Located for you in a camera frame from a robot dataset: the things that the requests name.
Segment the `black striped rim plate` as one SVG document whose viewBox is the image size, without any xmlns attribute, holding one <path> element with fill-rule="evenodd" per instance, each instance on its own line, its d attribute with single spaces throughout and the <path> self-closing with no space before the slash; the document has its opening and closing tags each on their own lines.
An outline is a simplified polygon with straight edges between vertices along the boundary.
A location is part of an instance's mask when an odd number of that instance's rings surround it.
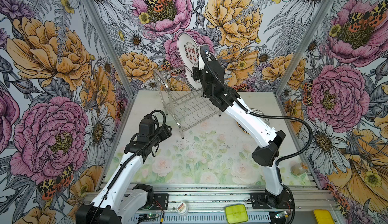
<svg viewBox="0 0 388 224">
<path fill-rule="evenodd" d="M 256 108 L 250 108 L 251 110 L 251 113 L 254 113 L 254 114 L 257 114 L 257 115 L 264 115 L 266 116 L 266 114 Z M 249 119 L 248 120 L 245 120 L 243 121 L 243 123 L 241 122 L 237 122 L 237 125 L 239 126 L 239 128 L 245 132 L 246 134 L 249 134 L 250 131 L 248 129 L 254 129 L 255 127 L 262 127 L 264 126 L 265 124 L 267 126 L 270 126 L 270 121 L 268 118 L 263 118 L 263 117 L 256 117 L 252 114 L 249 114 Z"/>
</svg>

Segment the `green circuit board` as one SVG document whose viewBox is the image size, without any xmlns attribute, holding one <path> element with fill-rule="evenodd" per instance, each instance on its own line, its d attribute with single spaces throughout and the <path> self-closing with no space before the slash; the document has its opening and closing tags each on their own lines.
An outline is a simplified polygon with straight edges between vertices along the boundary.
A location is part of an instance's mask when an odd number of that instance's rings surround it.
<svg viewBox="0 0 388 224">
<path fill-rule="evenodd" d="M 141 222 L 154 222 L 160 220 L 163 217 L 163 214 L 149 213 L 149 214 L 141 214 L 138 217 L 137 223 Z"/>
</svg>

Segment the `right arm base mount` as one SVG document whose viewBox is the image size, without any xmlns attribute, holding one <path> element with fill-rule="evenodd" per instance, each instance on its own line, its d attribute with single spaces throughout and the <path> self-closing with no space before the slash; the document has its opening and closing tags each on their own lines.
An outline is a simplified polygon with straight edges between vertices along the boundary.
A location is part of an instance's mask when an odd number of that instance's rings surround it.
<svg viewBox="0 0 388 224">
<path fill-rule="evenodd" d="M 269 193 L 250 193 L 250 203 L 253 209 L 291 209 L 294 207 L 288 192 L 275 196 Z"/>
</svg>

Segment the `green square box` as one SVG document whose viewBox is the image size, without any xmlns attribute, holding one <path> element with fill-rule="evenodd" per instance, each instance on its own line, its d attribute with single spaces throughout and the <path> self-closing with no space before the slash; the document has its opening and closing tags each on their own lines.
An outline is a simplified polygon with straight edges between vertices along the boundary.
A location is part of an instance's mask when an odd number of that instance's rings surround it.
<svg viewBox="0 0 388 224">
<path fill-rule="evenodd" d="M 247 209 L 244 204 L 230 205 L 225 208 L 228 224 L 240 224 L 249 220 Z"/>
</svg>

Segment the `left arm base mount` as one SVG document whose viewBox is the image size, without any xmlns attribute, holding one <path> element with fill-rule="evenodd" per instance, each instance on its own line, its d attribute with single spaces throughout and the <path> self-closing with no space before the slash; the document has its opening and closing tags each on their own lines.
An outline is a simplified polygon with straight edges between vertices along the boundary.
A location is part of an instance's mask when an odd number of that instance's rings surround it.
<svg viewBox="0 0 388 224">
<path fill-rule="evenodd" d="M 167 210 L 169 204 L 169 194 L 155 193 L 154 200 L 149 210 Z"/>
</svg>

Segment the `red floral pattern plate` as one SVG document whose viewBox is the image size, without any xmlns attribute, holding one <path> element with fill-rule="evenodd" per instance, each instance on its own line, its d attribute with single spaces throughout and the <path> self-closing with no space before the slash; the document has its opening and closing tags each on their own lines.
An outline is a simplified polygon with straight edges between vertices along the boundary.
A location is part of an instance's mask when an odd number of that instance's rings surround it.
<svg viewBox="0 0 388 224">
<path fill-rule="evenodd" d="M 198 67 L 200 50 L 196 41 L 187 33 L 181 33 L 177 39 L 178 53 L 185 68 L 193 72 Z"/>
</svg>

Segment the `right aluminium corner post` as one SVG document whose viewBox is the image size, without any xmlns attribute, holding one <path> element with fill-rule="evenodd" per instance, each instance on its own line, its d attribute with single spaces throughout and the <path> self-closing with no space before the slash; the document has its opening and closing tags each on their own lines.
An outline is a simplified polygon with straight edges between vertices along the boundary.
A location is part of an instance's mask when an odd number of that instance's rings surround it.
<svg viewBox="0 0 388 224">
<path fill-rule="evenodd" d="M 303 34 L 300 44 L 298 45 L 292 60 L 285 70 L 285 74 L 282 76 L 276 90 L 274 92 L 275 96 L 280 96 L 283 88 L 288 84 L 291 76 L 293 75 L 294 70 L 298 66 L 300 60 L 303 57 L 303 54 L 308 47 L 308 44 L 313 39 L 315 32 L 318 30 L 318 27 L 322 23 L 325 15 L 328 10 L 332 7 L 334 0 L 322 0 L 321 5 L 318 7 L 317 13 L 312 16 L 311 23 L 309 24 L 306 32 Z"/>
</svg>

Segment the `small clear plastic bottle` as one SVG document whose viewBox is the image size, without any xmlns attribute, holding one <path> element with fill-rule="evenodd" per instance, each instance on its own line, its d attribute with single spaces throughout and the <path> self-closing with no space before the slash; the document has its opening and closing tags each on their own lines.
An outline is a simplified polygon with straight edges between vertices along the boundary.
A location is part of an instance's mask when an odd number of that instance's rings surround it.
<svg viewBox="0 0 388 224">
<path fill-rule="evenodd" d="M 305 162 L 296 163 L 291 167 L 291 173 L 296 176 L 300 176 L 307 172 L 308 165 Z"/>
</svg>

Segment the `left aluminium corner post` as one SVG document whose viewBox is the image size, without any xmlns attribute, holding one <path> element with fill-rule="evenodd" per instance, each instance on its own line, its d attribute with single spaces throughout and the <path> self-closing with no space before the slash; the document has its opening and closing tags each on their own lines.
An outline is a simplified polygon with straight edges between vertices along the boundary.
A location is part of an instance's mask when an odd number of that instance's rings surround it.
<svg viewBox="0 0 388 224">
<path fill-rule="evenodd" d="M 88 16 L 90 18 L 90 21 L 92 22 L 92 24 L 96 28 L 96 31 L 97 31 L 101 41 L 103 42 L 105 49 L 107 50 L 108 56 L 110 57 L 113 65 L 118 73 L 118 76 L 120 77 L 120 80 L 123 84 L 123 87 L 124 87 L 127 95 L 129 96 L 129 98 L 133 98 L 134 97 L 133 88 L 131 87 L 130 82 L 127 78 L 127 75 L 123 69 L 123 66 L 121 65 L 121 63 L 119 61 L 119 56 L 117 55 L 115 47 L 112 44 L 112 40 L 110 39 L 109 34 L 106 30 L 106 27 L 104 25 L 104 21 L 102 20 L 102 18 L 100 16 L 99 9 L 97 8 L 97 6 L 95 5 L 93 0 L 81 0 L 81 1 L 84 5 L 85 9 L 88 12 Z"/>
</svg>

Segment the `aluminium corner post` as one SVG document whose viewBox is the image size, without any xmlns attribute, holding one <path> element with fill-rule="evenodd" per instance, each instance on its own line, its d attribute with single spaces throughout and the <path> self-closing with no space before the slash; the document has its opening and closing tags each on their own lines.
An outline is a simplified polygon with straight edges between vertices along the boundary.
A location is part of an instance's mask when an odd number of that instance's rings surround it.
<svg viewBox="0 0 388 224">
<path fill-rule="evenodd" d="M 81 0 L 81 1 L 84 5 L 85 9 L 88 12 L 88 16 L 90 18 L 90 21 L 92 22 L 92 24 L 96 28 L 96 31 L 97 31 L 101 41 L 103 42 L 105 49 L 107 50 L 108 56 L 110 57 L 113 65 L 118 73 L 118 76 L 120 77 L 120 80 L 123 84 L 123 87 L 124 87 L 127 95 L 129 96 L 129 98 L 133 98 L 134 97 L 133 88 L 131 87 L 130 82 L 127 78 L 127 75 L 123 69 L 123 66 L 121 65 L 121 63 L 119 61 L 119 56 L 117 55 L 115 47 L 112 44 L 112 40 L 110 39 L 109 34 L 106 30 L 106 27 L 104 25 L 104 21 L 102 20 L 102 18 L 100 16 L 99 9 L 97 8 L 97 6 L 95 5 L 93 0 Z"/>
<path fill-rule="evenodd" d="M 288 84 L 291 76 L 293 75 L 294 70 L 298 66 L 300 60 L 303 57 L 303 54 L 308 47 L 308 44 L 313 39 L 315 32 L 318 30 L 318 27 L 322 23 L 325 15 L 328 10 L 332 7 L 334 0 L 322 0 L 321 5 L 318 7 L 317 13 L 312 16 L 311 23 L 309 24 L 306 32 L 303 34 L 300 44 L 298 45 L 292 60 L 285 70 L 285 74 L 282 76 L 276 90 L 274 92 L 275 96 L 280 96 L 283 88 Z"/>
</svg>

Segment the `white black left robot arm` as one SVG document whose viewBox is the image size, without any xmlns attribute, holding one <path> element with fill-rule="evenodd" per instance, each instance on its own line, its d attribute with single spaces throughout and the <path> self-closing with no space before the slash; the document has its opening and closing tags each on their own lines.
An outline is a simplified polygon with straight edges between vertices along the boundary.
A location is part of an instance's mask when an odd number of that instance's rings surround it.
<svg viewBox="0 0 388 224">
<path fill-rule="evenodd" d="M 128 196 L 125 193 L 147 157 L 155 157 L 160 143 L 171 135 L 172 128 L 166 124 L 166 114 L 163 111 L 153 110 L 144 116 L 139 123 L 138 133 L 126 145 L 113 176 L 90 204 L 83 204 L 78 209 L 75 222 L 126 224 L 138 210 L 153 207 L 161 211 L 163 218 L 165 208 L 155 199 L 151 185 L 137 184 Z"/>
</svg>

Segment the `yellow box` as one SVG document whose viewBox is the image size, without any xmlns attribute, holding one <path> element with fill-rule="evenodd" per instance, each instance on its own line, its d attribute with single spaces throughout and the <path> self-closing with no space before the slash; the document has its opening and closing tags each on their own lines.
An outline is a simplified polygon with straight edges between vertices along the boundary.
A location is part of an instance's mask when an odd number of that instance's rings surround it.
<svg viewBox="0 0 388 224">
<path fill-rule="evenodd" d="M 335 224 L 328 210 L 316 209 L 313 211 L 317 224 Z"/>
</svg>

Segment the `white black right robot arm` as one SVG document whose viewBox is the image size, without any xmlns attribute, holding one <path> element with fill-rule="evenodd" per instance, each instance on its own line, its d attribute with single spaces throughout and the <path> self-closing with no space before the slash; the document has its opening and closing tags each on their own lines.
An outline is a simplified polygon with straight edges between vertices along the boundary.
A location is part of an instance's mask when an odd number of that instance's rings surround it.
<svg viewBox="0 0 388 224">
<path fill-rule="evenodd" d="M 279 200 L 285 193 L 276 160 L 286 134 L 276 131 L 255 114 L 231 87 L 223 82 L 223 68 L 218 61 L 199 60 L 199 66 L 193 68 L 193 78 L 199 80 L 203 96 L 213 106 L 236 120 L 254 139 L 257 144 L 252 153 L 253 160 L 262 166 L 265 178 L 266 195 Z"/>
</svg>

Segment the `round tape roll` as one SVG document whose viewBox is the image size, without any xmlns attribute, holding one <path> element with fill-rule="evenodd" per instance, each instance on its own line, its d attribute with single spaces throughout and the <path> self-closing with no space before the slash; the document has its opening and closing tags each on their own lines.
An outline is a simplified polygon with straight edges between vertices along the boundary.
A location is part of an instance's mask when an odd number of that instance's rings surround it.
<svg viewBox="0 0 388 224">
<path fill-rule="evenodd" d="M 177 204 L 176 211 L 180 216 L 186 216 L 189 213 L 188 205 L 185 202 Z"/>
</svg>

